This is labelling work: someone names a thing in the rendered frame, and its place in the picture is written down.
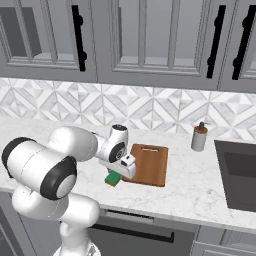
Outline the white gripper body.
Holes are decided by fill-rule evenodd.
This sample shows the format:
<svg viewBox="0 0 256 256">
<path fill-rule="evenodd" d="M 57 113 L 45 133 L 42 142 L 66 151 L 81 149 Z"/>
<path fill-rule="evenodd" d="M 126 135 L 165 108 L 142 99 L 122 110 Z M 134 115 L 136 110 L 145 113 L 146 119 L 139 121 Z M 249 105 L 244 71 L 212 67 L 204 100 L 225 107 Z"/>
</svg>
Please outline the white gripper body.
<svg viewBox="0 0 256 256">
<path fill-rule="evenodd" d="M 99 163 L 108 169 L 115 171 L 125 178 L 132 179 L 136 173 L 135 160 L 130 159 L 120 159 L 116 162 L 110 163 L 107 161 L 100 160 Z"/>
</svg>

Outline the green sponge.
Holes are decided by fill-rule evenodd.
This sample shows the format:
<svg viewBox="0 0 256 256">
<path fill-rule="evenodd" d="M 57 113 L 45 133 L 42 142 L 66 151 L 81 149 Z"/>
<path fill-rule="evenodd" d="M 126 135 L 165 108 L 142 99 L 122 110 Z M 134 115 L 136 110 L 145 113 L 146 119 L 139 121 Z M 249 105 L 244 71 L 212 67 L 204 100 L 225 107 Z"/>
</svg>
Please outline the green sponge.
<svg viewBox="0 0 256 256">
<path fill-rule="evenodd" d="M 110 171 L 107 177 L 105 178 L 105 183 L 115 187 L 118 182 L 121 180 L 122 176 L 115 172 L 115 171 Z"/>
</svg>

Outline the brown wooden cutting board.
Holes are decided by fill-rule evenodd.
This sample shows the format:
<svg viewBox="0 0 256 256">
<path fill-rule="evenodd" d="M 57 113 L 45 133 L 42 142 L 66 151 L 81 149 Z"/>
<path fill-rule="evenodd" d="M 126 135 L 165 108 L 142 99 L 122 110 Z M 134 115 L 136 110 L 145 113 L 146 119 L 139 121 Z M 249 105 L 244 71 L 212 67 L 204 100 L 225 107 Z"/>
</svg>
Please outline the brown wooden cutting board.
<svg viewBox="0 0 256 256">
<path fill-rule="evenodd" d="M 134 144 L 130 153 L 135 157 L 136 174 L 125 182 L 164 187 L 168 163 L 168 148 Z"/>
</svg>

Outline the grey dishwasher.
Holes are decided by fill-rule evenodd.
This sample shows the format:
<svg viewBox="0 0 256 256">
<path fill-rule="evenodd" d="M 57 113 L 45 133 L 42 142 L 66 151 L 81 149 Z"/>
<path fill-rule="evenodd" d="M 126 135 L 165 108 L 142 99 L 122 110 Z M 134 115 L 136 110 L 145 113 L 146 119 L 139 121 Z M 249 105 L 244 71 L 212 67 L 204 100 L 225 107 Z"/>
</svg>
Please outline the grey dishwasher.
<svg viewBox="0 0 256 256">
<path fill-rule="evenodd" d="M 101 256 L 189 256 L 197 226 L 158 217 L 102 209 L 95 224 L 163 236 L 175 233 L 174 243 L 88 229 Z"/>
</svg>

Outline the grey soap dispenser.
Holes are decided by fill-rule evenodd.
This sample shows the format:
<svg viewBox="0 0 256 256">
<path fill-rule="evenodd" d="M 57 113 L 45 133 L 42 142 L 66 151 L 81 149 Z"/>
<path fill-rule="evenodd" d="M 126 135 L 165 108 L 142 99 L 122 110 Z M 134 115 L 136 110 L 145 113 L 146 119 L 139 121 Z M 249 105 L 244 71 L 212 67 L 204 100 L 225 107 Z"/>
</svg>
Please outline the grey soap dispenser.
<svg viewBox="0 0 256 256">
<path fill-rule="evenodd" d="M 202 152 L 205 147 L 208 128 L 205 122 L 200 122 L 198 126 L 194 127 L 191 149 L 196 152 Z"/>
</svg>

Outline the dark grey sink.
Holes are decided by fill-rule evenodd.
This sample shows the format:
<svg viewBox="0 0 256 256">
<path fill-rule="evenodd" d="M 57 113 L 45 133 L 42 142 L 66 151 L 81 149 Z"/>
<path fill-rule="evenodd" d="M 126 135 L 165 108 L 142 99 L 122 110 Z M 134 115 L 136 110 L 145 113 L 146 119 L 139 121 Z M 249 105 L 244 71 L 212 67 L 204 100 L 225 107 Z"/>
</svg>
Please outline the dark grey sink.
<svg viewBox="0 0 256 256">
<path fill-rule="evenodd" d="M 227 206 L 256 213 L 256 144 L 215 140 Z"/>
</svg>

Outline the grey drawer front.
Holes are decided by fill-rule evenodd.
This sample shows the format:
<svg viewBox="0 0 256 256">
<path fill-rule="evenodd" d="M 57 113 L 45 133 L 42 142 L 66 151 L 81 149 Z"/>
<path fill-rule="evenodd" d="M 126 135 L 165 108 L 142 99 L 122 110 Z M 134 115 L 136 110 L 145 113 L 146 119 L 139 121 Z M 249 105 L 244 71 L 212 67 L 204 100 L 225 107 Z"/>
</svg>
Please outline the grey drawer front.
<svg viewBox="0 0 256 256">
<path fill-rule="evenodd" d="M 256 234 L 200 226 L 190 256 L 256 256 Z"/>
</svg>

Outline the grey base cupboard door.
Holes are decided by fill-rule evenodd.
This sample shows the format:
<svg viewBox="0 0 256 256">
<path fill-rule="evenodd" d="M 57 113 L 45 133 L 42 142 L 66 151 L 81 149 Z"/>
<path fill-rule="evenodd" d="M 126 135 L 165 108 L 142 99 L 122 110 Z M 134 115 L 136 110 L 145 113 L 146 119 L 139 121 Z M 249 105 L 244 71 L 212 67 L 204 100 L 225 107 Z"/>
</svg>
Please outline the grey base cupboard door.
<svg viewBox="0 0 256 256">
<path fill-rule="evenodd" d="M 37 256 L 20 215 L 13 209 L 11 195 L 7 192 L 0 192 L 0 231 L 8 244 L 8 256 Z"/>
</svg>

